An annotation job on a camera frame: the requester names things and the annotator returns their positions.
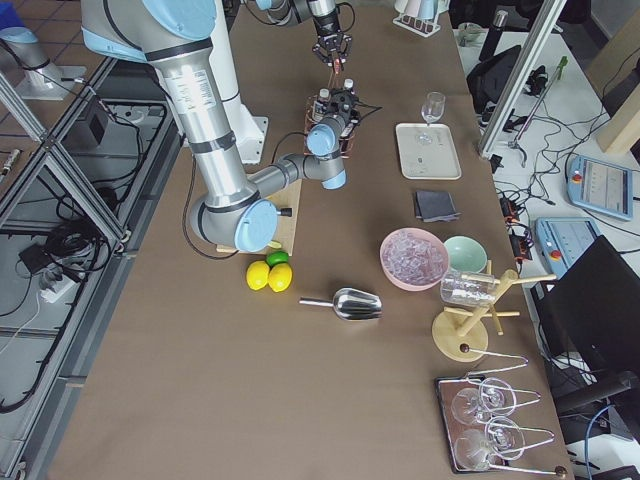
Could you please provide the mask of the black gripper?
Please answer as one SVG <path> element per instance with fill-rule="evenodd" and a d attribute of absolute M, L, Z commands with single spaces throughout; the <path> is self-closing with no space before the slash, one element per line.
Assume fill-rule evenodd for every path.
<path fill-rule="evenodd" d="M 342 130 L 340 138 L 349 138 L 360 124 L 361 115 L 357 109 L 359 97 L 352 88 L 332 88 L 330 90 L 330 113 L 339 119 Z"/>
<path fill-rule="evenodd" d="M 312 52 L 328 67 L 343 68 L 351 53 L 351 47 L 352 36 L 345 33 L 337 33 L 320 36 L 312 47 Z"/>

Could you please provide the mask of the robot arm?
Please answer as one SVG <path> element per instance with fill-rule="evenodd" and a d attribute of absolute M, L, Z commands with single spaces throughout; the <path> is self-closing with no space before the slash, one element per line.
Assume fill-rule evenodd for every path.
<path fill-rule="evenodd" d="M 341 26 L 340 6 L 330 0 L 264 0 L 241 1 L 251 14 L 249 7 L 254 4 L 266 17 L 256 19 L 264 25 L 291 27 L 310 21 L 316 40 L 311 50 L 313 54 L 335 74 L 344 70 L 351 53 L 352 36 Z"/>
<path fill-rule="evenodd" d="M 360 115 L 350 85 L 334 88 L 306 136 L 307 151 L 247 174 L 219 91 L 234 76 L 223 7 L 218 1 L 84 1 L 84 43 L 109 57 L 151 65 L 163 80 L 207 193 L 190 213 L 203 240 L 259 252 L 274 238 L 280 212 L 271 194 L 301 179 L 338 189 L 346 182 L 341 142 Z"/>

